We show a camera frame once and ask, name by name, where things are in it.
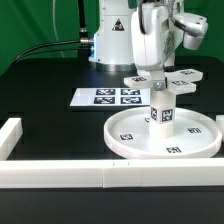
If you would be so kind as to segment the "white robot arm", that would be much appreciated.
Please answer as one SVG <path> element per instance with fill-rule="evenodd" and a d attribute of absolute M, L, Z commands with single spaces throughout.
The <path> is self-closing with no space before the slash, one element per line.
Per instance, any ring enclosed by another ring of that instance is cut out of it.
<path fill-rule="evenodd" d="M 174 66 L 175 50 L 196 50 L 207 32 L 207 19 L 184 11 L 184 0 L 99 0 L 100 25 L 89 61 L 106 71 L 136 70 L 131 88 L 168 87 L 165 70 Z"/>

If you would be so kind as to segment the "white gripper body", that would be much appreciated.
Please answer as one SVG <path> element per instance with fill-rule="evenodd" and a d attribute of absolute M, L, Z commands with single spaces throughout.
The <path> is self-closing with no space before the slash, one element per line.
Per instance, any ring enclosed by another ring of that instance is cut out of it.
<path fill-rule="evenodd" d="M 134 63 L 138 70 L 160 70 L 175 57 L 183 31 L 169 20 L 166 6 L 140 4 L 131 18 Z"/>

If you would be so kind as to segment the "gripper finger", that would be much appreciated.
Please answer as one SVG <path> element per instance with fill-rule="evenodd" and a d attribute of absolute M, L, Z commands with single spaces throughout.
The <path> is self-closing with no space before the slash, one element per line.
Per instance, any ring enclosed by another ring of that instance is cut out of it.
<path fill-rule="evenodd" d="M 167 79 L 153 81 L 153 89 L 155 91 L 164 91 L 166 88 L 167 88 Z"/>
<path fill-rule="evenodd" d="M 175 55 L 172 54 L 164 64 L 165 71 L 174 71 L 175 70 Z"/>

